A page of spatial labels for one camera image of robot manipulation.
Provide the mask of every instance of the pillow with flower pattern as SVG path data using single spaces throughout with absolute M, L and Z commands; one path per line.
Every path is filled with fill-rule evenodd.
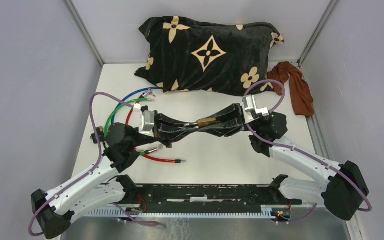
M 140 28 L 150 44 L 145 67 L 135 75 L 163 92 L 205 90 L 243 96 L 266 79 L 269 50 L 285 41 L 266 22 L 220 25 L 186 17 L 148 19 Z M 271 83 L 251 91 L 274 91 Z

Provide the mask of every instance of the blue tube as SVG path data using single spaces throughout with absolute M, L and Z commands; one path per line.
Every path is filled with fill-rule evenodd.
M 138 93 L 142 93 L 142 92 L 146 92 L 148 89 L 152 89 L 152 90 L 156 90 L 156 89 L 162 89 L 161 87 L 157 87 L 157 86 L 153 86 L 153 87 L 147 87 L 147 88 L 142 88 L 142 89 L 139 89 L 137 91 L 134 91 L 132 93 L 130 93 L 129 95 L 127 95 L 125 98 L 123 98 L 123 102 L 127 101 L 127 99 L 129 99 L 131 96 L 135 95 L 135 94 L 138 94 Z M 114 119 L 115 119 L 116 115 L 114 114 L 114 116 L 112 116 L 111 118 L 111 124 L 114 123 Z

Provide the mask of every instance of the gray wall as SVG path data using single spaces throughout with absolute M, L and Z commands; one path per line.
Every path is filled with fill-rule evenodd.
M 30 194 L 70 178 L 99 74 L 61 0 L 0 0 L 0 240 L 33 239 Z
M 138 28 L 150 17 L 183 16 L 218 24 L 272 23 L 285 44 L 270 61 L 297 60 L 330 0 L 73 0 L 106 63 L 144 63 L 149 43 Z
M 340 1 L 303 70 L 333 159 L 357 163 L 370 190 L 365 239 L 384 239 L 384 1 Z

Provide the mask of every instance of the tube connector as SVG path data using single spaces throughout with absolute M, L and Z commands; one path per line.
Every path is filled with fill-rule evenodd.
M 155 94 L 152 92 L 152 89 L 151 89 L 151 88 L 148 89 L 144 94 L 142 94 L 142 96 L 143 96 L 144 98 L 146 98 L 148 95 L 151 95 L 151 96 L 153 96 L 153 97 L 157 97 L 157 96 L 155 96 Z
M 153 147 L 151 149 L 148 149 L 145 151 L 145 155 L 148 155 L 148 154 L 152 154 L 152 153 L 155 153 L 156 151 L 158 151 L 158 147 Z

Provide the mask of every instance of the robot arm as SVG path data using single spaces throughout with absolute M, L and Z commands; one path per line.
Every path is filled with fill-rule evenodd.
M 254 135 L 249 137 L 257 153 L 282 161 L 314 180 L 298 180 L 280 175 L 271 183 L 271 187 L 278 188 L 289 200 L 324 204 L 340 219 L 350 220 L 362 204 L 363 198 L 330 167 L 340 170 L 350 178 L 366 196 L 369 194 L 363 176 L 354 163 L 348 161 L 342 165 L 296 146 L 284 136 L 288 131 L 286 116 L 269 112 L 267 108 L 258 108 L 252 95 L 243 97 L 242 103 L 232 104 L 196 122 L 178 121 L 157 111 L 149 111 L 146 106 L 135 105 L 134 108 L 142 111 L 140 128 L 122 123 L 111 125 L 105 138 L 109 148 L 104 151 L 102 161 L 95 171 L 91 171 L 94 167 L 91 165 L 62 185 L 47 192 L 39 189 L 31 195 L 34 213 L 54 198 L 36 217 L 47 239 L 62 234 L 71 223 L 92 210 L 136 197 L 131 194 L 135 192 L 136 186 L 126 175 L 119 176 L 116 182 L 105 187 L 96 188 L 99 184 L 121 174 L 136 161 L 140 153 L 134 150 L 134 147 L 160 142 L 171 148 L 172 143 L 195 132 L 230 137 L 238 132 L 247 131 L 247 127 L 252 127 L 260 138 L 266 140 L 261 141 Z M 329 167 L 324 167 L 311 157 L 321 159 Z M 78 181 L 80 176 L 86 174 L 86 177 Z M 62 195 L 57 194 L 74 181 L 77 181 L 75 187 L 67 189 Z

